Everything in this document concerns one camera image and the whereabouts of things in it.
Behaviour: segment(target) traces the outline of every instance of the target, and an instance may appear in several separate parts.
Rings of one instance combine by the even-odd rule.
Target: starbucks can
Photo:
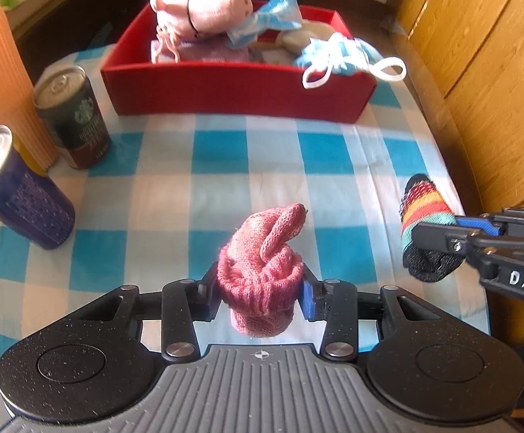
[[[43,249],[70,236],[75,210],[19,138],[0,125],[0,221]]]
[[[83,68],[53,73],[36,86],[33,103],[72,168],[87,169],[108,151],[108,129]]]

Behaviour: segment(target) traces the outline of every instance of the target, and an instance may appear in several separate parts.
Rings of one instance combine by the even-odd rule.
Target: orange ribbed container
[[[45,129],[32,101],[33,85],[19,57],[16,42],[0,8],[0,125],[18,135],[38,163],[47,169],[58,148]]]

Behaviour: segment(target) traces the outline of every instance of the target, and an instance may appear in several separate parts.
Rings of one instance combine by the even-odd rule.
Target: wooden cabinet
[[[397,4],[398,17],[412,4]],[[450,110],[484,211],[523,205],[524,0],[426,0],[417,20],[409,43]]]

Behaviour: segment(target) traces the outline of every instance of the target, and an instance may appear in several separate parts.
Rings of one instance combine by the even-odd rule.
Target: blue checkered tablecloth
[[[455,213],[462,208],[427,124],[403,83],[379,83],[354,125],[228,115],[119,117],[99,67],[110,48],[72,54],[92,81],[113,145],[89,171],[51,170],[75,205],[75,232],[45,251],[0,224],[0,356],[13,343],[124,283],[143,292],[201,278],[218,249],[253,212],[303,203],[307,220],[292,247],[320,278],[363,291],[400,285],[488,331],[477,274],[463,265],[425,284],[402,268],[399,203],[407,179],[425,172]],[[237,334],[228,309],[200,345],[268,343]],[[318,342],[322,323],[300,311],[274,342]],[[159,350],[159,322],[143,341]],[[361,322],[360,346],[376,342]],[[0,424],[8,419],[0,400]]]

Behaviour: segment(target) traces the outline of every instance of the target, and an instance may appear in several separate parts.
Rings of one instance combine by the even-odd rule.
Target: grooved gray plate
[[[400,417],[349,365],[309,345],[214,345],[195,363],[167,367],[137,405],[78,426],[15,418],[4,433],[512,433],[504,420],[467,428]]]

